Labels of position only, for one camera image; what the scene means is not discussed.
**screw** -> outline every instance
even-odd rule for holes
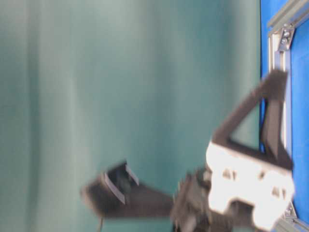
[[[282,40],[281,40],[281,44],[286,44],[288,42],[288,39],[287,38],[283,38]]]
[[[289,37],[289,36],[290,36],[290,32],[285,31],[285,32],[283,33],[283,36],[284,36],[284,37]]]

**metal frame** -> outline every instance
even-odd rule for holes
[[[297,27],[309,18],[309,0],[289,0],[268,22],[268,71],[281,69],[288,72],[285,104],[282,121],[283,144],[292,155],[292,116],[291,116],[291,45]],[[291,203],[284,216],[279,220],[279,232],[309,232],[309,226],[297,218]]]

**teal backdrop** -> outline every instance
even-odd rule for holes
[[[123,159],[174,193],[259,82],[259,12],[253,0],[0,1],[0,231],[96,231],[79,190]],[[257,145],[258,112],[238,136]]]

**blue surface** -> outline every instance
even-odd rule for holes
[[[261,0],[261,76],[268,72],[267,22],[287,0]],[[298,217],[309,223],[309,22],[297,28],[291,48],[292,72],[292,159],[295,182],[294,205]],[[265,106],[260,108],[262,123]]]
[[[295,31],[291,48],[292,153],[297,215],[309,223],[309,21]]]

